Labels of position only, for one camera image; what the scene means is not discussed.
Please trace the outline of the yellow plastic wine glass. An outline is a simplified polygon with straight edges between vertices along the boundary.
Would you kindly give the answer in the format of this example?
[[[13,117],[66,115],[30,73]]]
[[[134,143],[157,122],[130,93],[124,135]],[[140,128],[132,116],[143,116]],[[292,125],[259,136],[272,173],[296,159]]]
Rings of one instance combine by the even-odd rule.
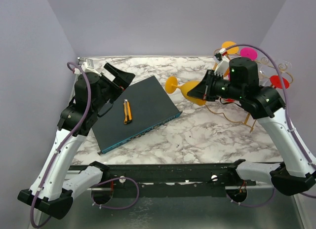
[[[174,76],[171,76],[167,79],[167,81],[165,83],[165,91],[168,94],[172,94],[176,91],[176,89],[180,89],[180,91],[185,99],[187,99],[188,101],[190,101],[194,104],[197,104],[199,106],[203,106],[206,104],[205,100],[201,100],[198,98],[188,96],[188,92],[190,90],[192,90],[194,87],[196,87],[198,84],[199,84],[199,81],[191,80],[191,81],[188,81],[188,82],[184,83],[183,85],[179,86],[177,78]]]

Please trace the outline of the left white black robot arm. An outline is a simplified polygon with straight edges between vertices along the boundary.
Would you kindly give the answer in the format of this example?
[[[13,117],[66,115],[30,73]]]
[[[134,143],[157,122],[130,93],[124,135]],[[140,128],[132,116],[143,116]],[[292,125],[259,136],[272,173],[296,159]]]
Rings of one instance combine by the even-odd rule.
[[[35,182],[18,194],[18,200],[49,217],[62,219],[69,212],[73,201],[93,185],[104,187],[109,183],[108,167],[97,161],[91,163],[77,176],[65,180],[69,167],[91,128],[102,117],[100,110],[114,101],[125,91],[135,74],[117,69],[109,63],[104,69],[114,76],[110,80],[103,74],[85,72],[73,62],[68,68],[76,74],[74,95],[68,106],[61,112],[57,124],[54,144]]]

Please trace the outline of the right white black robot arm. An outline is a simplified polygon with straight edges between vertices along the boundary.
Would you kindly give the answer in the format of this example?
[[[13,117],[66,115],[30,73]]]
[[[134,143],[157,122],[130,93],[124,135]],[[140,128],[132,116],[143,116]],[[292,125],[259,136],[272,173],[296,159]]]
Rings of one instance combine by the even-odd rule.
[[[259,84],[257,63],[246,57],[226,61],[230,71],[226,80],[214,70],[208,70],[202,81],[188,92],[188,96],[204,101],[228,98],[239,101],[241,107],[266,130],[282,156],[282,163],[254,163],[236,161],[227,173],[234,186],[244,180],[273,185],[280,193],[291,196],[308,191],[316,183],[316,170],[300,151],[286,120],[286,105],[278,91]]]

